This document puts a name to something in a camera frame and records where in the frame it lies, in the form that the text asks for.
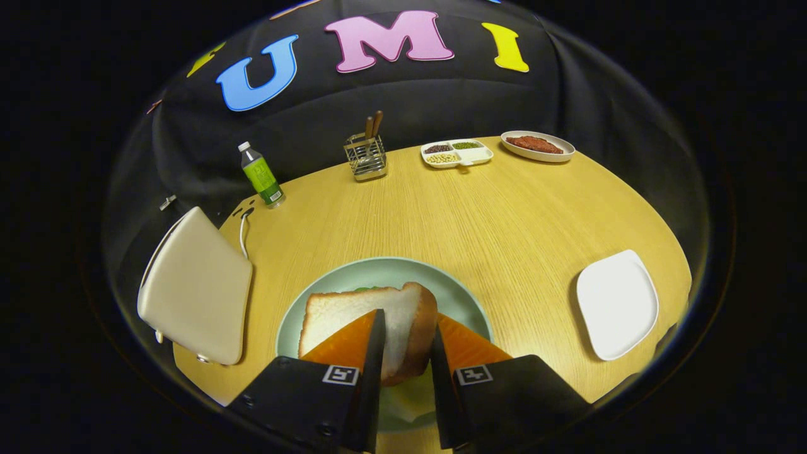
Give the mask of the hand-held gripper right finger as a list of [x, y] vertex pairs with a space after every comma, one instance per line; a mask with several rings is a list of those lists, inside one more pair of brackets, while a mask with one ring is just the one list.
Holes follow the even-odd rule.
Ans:
[[444, 314], [438, 314], [431, 368], [444, 449], [530, 450], [593, 411], [536, 354], [510, 356]]

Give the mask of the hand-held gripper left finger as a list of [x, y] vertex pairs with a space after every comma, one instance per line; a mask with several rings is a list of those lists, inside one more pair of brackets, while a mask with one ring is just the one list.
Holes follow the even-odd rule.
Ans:
[[271, 452], [373, 453], [380, 413], [383, 310], [361, 317], [361, 367], [279, 356], [227, 407]]

